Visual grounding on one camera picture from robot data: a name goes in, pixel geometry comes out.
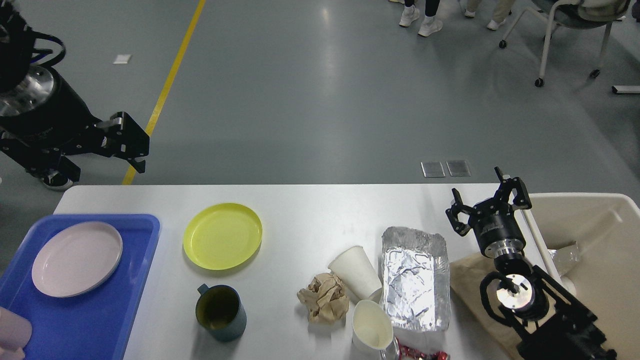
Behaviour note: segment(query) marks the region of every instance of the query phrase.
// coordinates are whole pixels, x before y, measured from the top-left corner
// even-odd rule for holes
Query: plate
[[[253,210],[224,203],[206,208],[187,225],[182,245],[194,264],[226,270],[244,263],[260,247],[262,223]]]
[[[122,237],[113,226],[83,222],[47,241],[33,262],[31,279],[52,297],[84,294],[111,276],[121,255]]]

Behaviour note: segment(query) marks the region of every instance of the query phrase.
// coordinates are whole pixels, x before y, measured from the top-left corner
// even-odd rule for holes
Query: cup rim
[[[364,299],[364,300],[360,300],[360,301],[358,301],[358,303],[356,304],[356,306],[355,306],[355,308],[354,308],[354,310],[353,310],[353,315],[354,315],[354,316],[356,315],[355,311],[357,311],[357,309],[358,309],[358,305],[359,305],[360,303],[367,304],[367,306],[370,306],[370,304],[374,304],[376,307],[378,307],[378,308],[380,309],[380,311],[381,311],[381,313],[382,313],[383,315],[385,315],[387,318],[389,318],[389,315],[388,315],[388,314],[387,314],[387,313],[382,309],[382,307],[380,307],[380,305],[379,305],[377,302],[375,302],[375,301],[371,301],[371,300],[367,300],[367,299]],[[388,347],[388,346],[393,342],[393,340],[394,340],[394,338],[395,338],[395,336],[394,336],[394,326],[393,326],[393,324],[391,323],[391,319],[390,319],[390,318],[389,318],[389,323],[388,323],[388,324],[389,324],[389,326],[391,326],[391,341],[390,341],[388,344],[386,344],[385,346],[383,346],[383,347],[372,347],[372,346],[370,346],[369,344],[366,344],[364,341],[362,341],[362,339],[360,338],[360,336],[358,335],[358,333],[357,333],[357,331],[356,331],[356,328],[355,328],[355,322],[354,322],[354,321],[352,321],[352,322],[351,322],[351,330],[353,331],[353,335],[355,335],[355,336],[358,338],[358,340],[359,340],[362,344],[364,344],[365,346],[367,346],[367,347],[369,347],[369,348],[371,348],[371,349],[373,349],[373,350],[385,350],[385,349],[386,349],[386,348],[387,348],[387,347]]]
[[[218,284],[218,285],[211,286],[207,291],[205,291],[205,293],[204,293],[204,294],[201,294],[201,295],[198,297],[198,301],[196,302],[196,308],[195,308],[195,311],[196,311],[196,320],[198,320],[198,323],[199,323],[201,326],[206,327],[207,329],[209,329],[209,330],[211,330],[211,331],[218,331],[218,330],[222,330],[222,329],[226,328],[227,326],[229,326],[229,324],[226,324],[226,326],[225,326],[225,327],[220,328],[220,329],[210,329],[208,326],[206,326],[205,324],[203,324],[203,323],[200,321],[200,317],[198,316],[198,306],[200,305],[200,301],[202,300],[202,298],[204,298],[204,296],[205,296],[208,292],[210,292],[211,290],[213,290],[213,289],[215,289],[215,288],[226,288],[226,289],[230,289],[230,290],[233,292],[233,294],[236,296],[236,299],[238,300],[238,307],[237,307],[237,309],[236,309],[236,313],[234,314],[234,319],[235,319],[235,318],[237,318],[238,314],[240,313],[240,308],[242,307],[242,303],[241,303],[241,300],[240,300],[240,294],[238,294],[238,292],[236,291],[236,289],[234,289],[233,287],[231,287],[231,286],[229,286],[229,285],[225,285],[225,284]]]
[[[333,260],[331,260],[331,262],[329,263],[329,265],[327,265],[328,268],[331,268],[331,266],[333,265],[333,263],[338,260],[339,257],[341,257],[345,252],[355,248],[355,247],[361,247],[362,250],[364,250],[364,248],[362,247],[362,245],[354,245],[352,247],[349,247],[348,249],[346,249],[345,251],[341,252],[340,254],[338,254]]]

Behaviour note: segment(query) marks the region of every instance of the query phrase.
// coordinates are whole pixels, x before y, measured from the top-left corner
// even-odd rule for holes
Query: chair
[[[547,32],[545,33],[545,45],[542,50],[542,61],[540,64],[540,73],[535,82],[537,87],[545,84],[545,69],[547,67],[547,56],[549,54],[549,43],[551,36],[560,27],[572,29],[593,29],[599,26],[606,26],[602,47],[600,48],[600,60],[598,67],[589,75],[591,78],[597,78],[600,74],[600,68],[604,60],[604,54],[607,49],[609,34],[611,33],[611,24],[619,17],[627,12],[630,0],[532,0],[540,10],[527,7],[520,13],[516,21],[511,25],[500,41],[499,47],[504,49],[507,47],[507,37],[515,28],[518,21],[525,12],[531,12],[537,18],[547,23]]]

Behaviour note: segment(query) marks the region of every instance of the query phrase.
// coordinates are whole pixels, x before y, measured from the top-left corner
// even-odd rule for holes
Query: gray floor
[[[143,127],[197,1],[21,3],[29,24],[62,38],[56,66],[94,115],[128,111]],[[134,184],[485,183],[493,166],[530,192],[616,192],[640,200],[640,24],[558,30],[546,84],[533,86],[543,24],[525,14],[509,38],[442,0],[441,32],[397,25],[386,0],[209,0]],[[521,0],[509,21],[531,4]],[[112,65],[116,54],[133,54]],[[72,158],[81,184],[120,184],[127,164]],[[471,177],[425,179],[421,161],[467,160]],[[60,194],[0,156],[0,271]]]

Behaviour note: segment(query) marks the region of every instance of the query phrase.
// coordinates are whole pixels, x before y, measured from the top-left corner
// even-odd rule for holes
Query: aluminum foil
[[[447,244],[440,234],[389,227],[382,235],[382,306],[394,327],[416,332],[449,328]]]
[[[561,249],[549,250],[549,254],[560,276],[571,271],[580,261],[580,249],[576,243]]]

